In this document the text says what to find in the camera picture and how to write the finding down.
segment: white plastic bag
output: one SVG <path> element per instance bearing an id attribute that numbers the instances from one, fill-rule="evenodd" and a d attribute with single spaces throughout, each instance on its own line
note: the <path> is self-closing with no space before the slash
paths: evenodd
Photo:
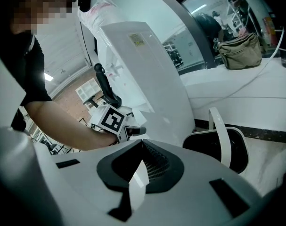
<path id="1" fill-rule="evenodd" d="M 78 10 L 79 20 L 99 40 L 101 26 L 127 21 L 121 10 L 111 0 L 97 0 L 86 13 Z"/>

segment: black floor strip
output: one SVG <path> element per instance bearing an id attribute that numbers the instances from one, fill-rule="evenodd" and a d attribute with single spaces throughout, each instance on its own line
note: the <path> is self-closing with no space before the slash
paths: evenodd
<path id="1" fill-rule="evenodd" d="M 199 119 L 194 119 L 196 127 L 209 129 L 209 122 Z M 236 126 L 225 124 L 226 127 L 236 127 L 242 131 L 245 137 L 265 140 L 265 141 L 275 141 L 275 142 L 283 142 L 286 143 L 286 131 L 278 131 L 278 130 L 266 130 L 245 126 Z"/>

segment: black slot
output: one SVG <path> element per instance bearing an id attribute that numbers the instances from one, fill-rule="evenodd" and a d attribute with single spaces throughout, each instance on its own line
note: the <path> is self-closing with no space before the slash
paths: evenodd
<path id="1" fill-rule="evenodd" d="M 122 195 L 120 205 L 118 208 L 112 209 L 108 213 L 109 215 L 126 222 L 132 215 L 129 191 L 125 191 Z"/>
<path id="2" fill-rule="evenodd" d="M 113 160 L 112 169 L 121 178 L 130 182 L 142 160 L 146 164 L 150 182 L 164 175 L 170 167 L 166 156 L 141 143 Z"/>
<path id="3" fill-rule="evenodd" d="M 78 164 L 78 163 L 80 163 L 80 162 L 77 159 L 72 159 L 69 161 L 58 162 L 58 163 L 56 163 L 56 165 L 60 169 L 60 168 L 66 168 L 69 166 L 73 166 L 73 165 Z"/>
<path id="4" fill-rule="evenodd" d="M 234 218 L 249 209 L 249 206 L 222 178 L 209 183 Z"/>

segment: khaki bag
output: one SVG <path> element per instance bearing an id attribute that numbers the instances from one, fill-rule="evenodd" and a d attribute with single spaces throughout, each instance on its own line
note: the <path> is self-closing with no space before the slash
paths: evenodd
<path id="1" fill-rule="evenodd" d="M 240 70 L 258 66 L 262 54 L 256 34 L 251 33 L 218 45 L 225 66 L 230 70 Z"/>

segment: white cable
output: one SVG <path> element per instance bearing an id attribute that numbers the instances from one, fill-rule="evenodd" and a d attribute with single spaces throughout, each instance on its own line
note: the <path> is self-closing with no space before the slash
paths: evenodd
<path id="1" fill-rule="evenodd" d="M 247 26 L 248 19 L 250 18 L 249 12 L 250 12 L 250 6 L 248 6 L 248 9 L 247 9 L 247 19 L 246 19 L 246 23 L 245 23 L 245 28 Z"/>
<path id="2" fill-rule="evenodd" d="M 256 76 L 251 79 L 250 81 L 248 81 L 248 83 L 244 84 L 243 86 L 241 86 L 239 89 L 235 90 L 232 94 L 228 95 L 228 96 L 225 96 L 223 98 L 219 98 L 217 100 L 213 100 L 209 103 L 206 103 L 200 107 L 196 107 L 196 108 L 193 108 L 194 110 L 197 110 L 197 109 L 201 109 L 202 107 L 206 106 L 206 105 L 211 105 L 215 102 L 218 102 L 218 101 L 221 101 L 221 100 L 224 100 L 226 98 L 229 98 L 231 97 L 232 95 L 236 94 L 237 92 L 239 92 L 240 90 L 242 90 L 244 87 L 246 87 L 247 85 L 249 85 L 250 83 L 252 83 L 255 79 L 257 79 L 259 77 L 259 75 L 261 74 L 261 72 L 266 68 L 266 66 L 269 64 L 269 62 L 272 60 L 273 57 L 275 57 L 275 55 L 277 54 L 278 50 L 279 50 L 279 47 L 281 45 L 281 42 L 282 42 L 282 39 L 283 39 L 283 35 L 284 35 L 284 27 L 282 29 L 282 34 L 281 34 L 281 37 L 280 37 L 280 40 L 279 40 L 279 43 L 275 49 L 275 52 L 270 56 L 270 58 L 268 59 L 268 61 L 266 62 L 266 65 L 256 74 Z"/>

